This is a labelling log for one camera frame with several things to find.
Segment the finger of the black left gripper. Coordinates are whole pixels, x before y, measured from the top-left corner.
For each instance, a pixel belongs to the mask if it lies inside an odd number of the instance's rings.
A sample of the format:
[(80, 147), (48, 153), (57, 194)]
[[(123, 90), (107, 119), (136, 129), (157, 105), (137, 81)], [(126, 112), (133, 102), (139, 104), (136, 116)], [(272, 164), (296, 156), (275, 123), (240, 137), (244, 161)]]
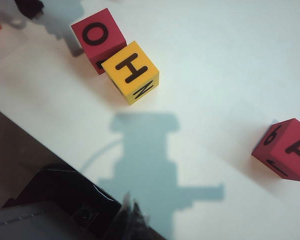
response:
[(19, 12), (32, 20), (43, 13), (44, 4), (41, 0), (15, 0)]

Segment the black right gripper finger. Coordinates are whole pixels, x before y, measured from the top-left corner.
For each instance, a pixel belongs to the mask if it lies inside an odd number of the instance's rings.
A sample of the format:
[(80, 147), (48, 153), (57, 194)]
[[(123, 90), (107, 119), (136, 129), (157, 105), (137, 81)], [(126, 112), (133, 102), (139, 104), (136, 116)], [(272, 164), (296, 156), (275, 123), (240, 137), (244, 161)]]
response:
[(149, 226), (136, 201), (128, 192), (109, 230), (110, 240), (151, 240)]

